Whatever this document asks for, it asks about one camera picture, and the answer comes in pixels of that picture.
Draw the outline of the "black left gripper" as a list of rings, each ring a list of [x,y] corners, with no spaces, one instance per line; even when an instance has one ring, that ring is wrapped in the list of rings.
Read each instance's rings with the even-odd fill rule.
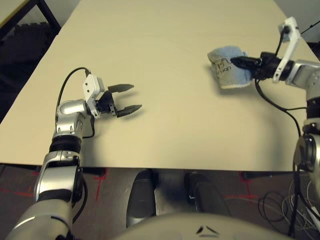
[[[134,113],[135,111],[139,110],[142,105],[130,105],[126,106],[121,110],[117,110],[114,99],[113,93],[122,93],[126,92],[135,86],[132,84],[116,84],[107,87],[107,91],[103,93],[99,100],[96,100],[96,109],[100,114],[111,114],[112,116],[116,116],[117,118],[121,118],[127,115]]]

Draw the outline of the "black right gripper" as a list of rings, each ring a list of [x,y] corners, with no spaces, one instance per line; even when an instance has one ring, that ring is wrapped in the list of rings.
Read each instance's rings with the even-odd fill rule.
[[[274,76],[274,73],[281,62],[272,52],[263,51],[260,58],[237,56],[230,59],[231,63],[241,69],[256,69],[253,78],[256,80],[266,80]]]

